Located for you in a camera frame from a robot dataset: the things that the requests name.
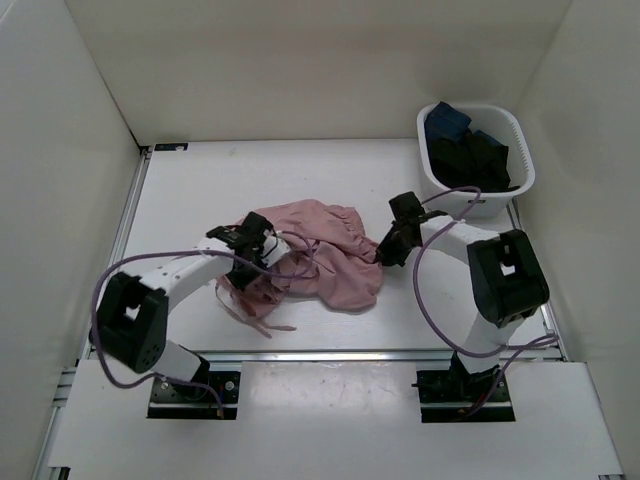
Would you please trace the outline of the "pink trousers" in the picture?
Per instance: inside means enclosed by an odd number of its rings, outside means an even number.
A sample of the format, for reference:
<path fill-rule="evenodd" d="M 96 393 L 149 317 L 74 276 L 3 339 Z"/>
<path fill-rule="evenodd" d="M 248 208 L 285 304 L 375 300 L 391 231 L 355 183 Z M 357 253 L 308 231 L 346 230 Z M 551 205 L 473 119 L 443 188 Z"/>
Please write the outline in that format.
<path fill-rule="evenodd" d="M 376 305 L 383 284 L 383 269 L 376 261 L 378 244 L 367 237 L 355 208 L 304 199 L 255 212 L 284 235 L 291 253 L 272 267 L 281 278 L 261 275 L 243 291 L 224 276 L 217 279 L 216 298 L 231 318 L 271 338 L 274 331 L 296 330 L 268 322 L 289 296 L 318 299 L 346 313 Z"/>

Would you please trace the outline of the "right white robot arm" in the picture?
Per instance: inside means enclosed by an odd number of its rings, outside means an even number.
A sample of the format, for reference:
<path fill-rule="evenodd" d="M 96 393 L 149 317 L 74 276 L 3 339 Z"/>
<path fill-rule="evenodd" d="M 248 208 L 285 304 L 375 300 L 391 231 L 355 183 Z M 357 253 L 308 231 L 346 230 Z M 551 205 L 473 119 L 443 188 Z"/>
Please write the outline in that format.
<path fill-rule="evenodd" d="M 464 217 L 480 202 L 481 192 L 472 186 L 452 191 L 474 195 L 457 214 L 426 211 L 412 191 L 392 198 L 392 226 L 376 250 L 376 261 L 385 267 L 403 266 L 409 254 L 418 251 L 412 267 L 418 308 L 432 331 L 453 350 L 449 370 L 438 388 L 470 400 L 498 380 L 502 352 L 511 349 L 518 354 L 544 342 L 539 338 L 524 346 L 508 345 L 524 320 L 548 302 L 550 291 L 526 233 L 520 229 L 499 233 L 466 223 Z M 420 263 L 429 248 L 469 269 L 477 315 L 461 345 L 439 329 L 420 291 Z"/>

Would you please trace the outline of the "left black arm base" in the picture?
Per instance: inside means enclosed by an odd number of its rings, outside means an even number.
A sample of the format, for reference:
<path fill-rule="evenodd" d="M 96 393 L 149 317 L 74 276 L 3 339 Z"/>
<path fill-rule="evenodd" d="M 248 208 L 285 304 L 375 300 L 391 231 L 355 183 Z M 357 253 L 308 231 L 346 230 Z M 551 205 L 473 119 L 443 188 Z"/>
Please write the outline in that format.
<path fill-rule="evenodd" d="M 203 380 L 207 388 L 156 379 L 151 388 L 147 417 L 162 420 L 235 420 L 241 372 L 210 370 Z"/>

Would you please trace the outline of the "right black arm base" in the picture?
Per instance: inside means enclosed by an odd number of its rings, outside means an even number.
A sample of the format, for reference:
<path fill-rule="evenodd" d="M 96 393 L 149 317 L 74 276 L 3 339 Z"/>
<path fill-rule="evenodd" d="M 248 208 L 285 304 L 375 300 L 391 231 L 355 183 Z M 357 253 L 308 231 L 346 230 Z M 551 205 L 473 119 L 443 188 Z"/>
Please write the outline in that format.
<path fill-rule="evenodd" d="M 421 422 L 444 423 L 509 423 L 516 417 L 510 390 L 501 378 L 491 395 L 493 379 L 477 385 L 461 387 L 448 370 L 418 370 L 412 384 L 418 390 Z"/>

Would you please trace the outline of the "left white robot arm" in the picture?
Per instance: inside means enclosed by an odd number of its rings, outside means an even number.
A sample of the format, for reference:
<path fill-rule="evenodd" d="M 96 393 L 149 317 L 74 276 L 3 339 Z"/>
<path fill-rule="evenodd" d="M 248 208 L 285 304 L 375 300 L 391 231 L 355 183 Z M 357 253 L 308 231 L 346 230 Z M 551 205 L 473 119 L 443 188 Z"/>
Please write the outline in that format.
<path fill-rule="evenodd" d="M 238 226 L 218 226 L 190 250 L 161 253 L 165 264 L 133 275 L 123 271 L 127 259 L 101 277 L 92 298 L 89 340 L 109 382 L 125 389 L 108 362 L 118 361 L 139 379 L 135 388 L 157 379 L 188 400 L 217 399 L 210 386 L 210 364 L 167 338 L 169 315 L 183 300 L 221 276 L 249 285 L 288 249 L 265 217 L 251 212 Z"/>

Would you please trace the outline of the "black folded garment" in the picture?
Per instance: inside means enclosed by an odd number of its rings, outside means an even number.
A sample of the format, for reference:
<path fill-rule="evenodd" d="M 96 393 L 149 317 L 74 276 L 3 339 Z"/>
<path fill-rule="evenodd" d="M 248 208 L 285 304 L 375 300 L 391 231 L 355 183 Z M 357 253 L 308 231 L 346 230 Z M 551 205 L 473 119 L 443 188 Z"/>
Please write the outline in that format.
<path fill-rule="evenodd" d="M 430 140 L 427 147 L 434 176 L 449 188 L 474 186 L 485 193 L 518 188 L 507 169 L 509 147 L 480 131 L 467 131 L 460 140 Z"/>

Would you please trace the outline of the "blue folded garment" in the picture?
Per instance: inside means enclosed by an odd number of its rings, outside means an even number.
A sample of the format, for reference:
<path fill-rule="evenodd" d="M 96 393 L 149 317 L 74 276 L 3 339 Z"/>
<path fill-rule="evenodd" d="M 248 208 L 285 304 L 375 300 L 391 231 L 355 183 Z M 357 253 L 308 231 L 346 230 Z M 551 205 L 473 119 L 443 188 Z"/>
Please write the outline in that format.
<path fill-rule="evenodd" d="M 482 130 L 470 130 L 471 118 L 445 102 L 439 102 L 426 116 L 424 130 L 427 140 L 440 139 L 461 143 L 466 137 L 482 138 L 492 146 L 502 143 Z"/>

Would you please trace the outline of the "small dark label sticker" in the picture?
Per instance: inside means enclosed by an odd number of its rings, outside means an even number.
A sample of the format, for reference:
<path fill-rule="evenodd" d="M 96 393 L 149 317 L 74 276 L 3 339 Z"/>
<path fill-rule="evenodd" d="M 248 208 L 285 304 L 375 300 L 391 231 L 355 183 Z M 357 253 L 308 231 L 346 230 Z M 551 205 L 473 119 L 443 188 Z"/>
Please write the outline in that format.
<path fill-rule="evenodd" d="M 161 143 L 161 144 L 156 144 L 154 146 L 154 150 L 158 152 L 175 152 L 175 151 L 186 151 L 188 147 L 189 147 L 189 144 L 186 142 Z"/>

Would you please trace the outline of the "white plastic laundry basket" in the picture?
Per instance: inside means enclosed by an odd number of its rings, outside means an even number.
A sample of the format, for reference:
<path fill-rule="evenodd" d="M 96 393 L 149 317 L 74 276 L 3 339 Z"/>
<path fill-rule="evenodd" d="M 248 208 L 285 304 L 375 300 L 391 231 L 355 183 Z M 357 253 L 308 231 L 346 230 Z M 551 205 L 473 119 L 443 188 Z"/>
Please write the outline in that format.
<path fill-rule="evenodd" d="M 416 118 L 422 164 L 421 184 L 427 197 L 449 189 L 434 175 L 428 152 L 425 121 L 435 107 L 436 103 L 423 107 Z M 506 170 L 511 179 L 510 190 L 496 193 L 483 192 L 478 203 L 465 215 L 466 218 L 497 217 L 513 199 L 526 193 L 535 181 L 535 169 L 524 133 L 516 117 L 501 107 L 458 102 L 453 103 L 452 108 L 470 117 L 469 127 L 472 132 L 480 130 L 509 148 Z"/>

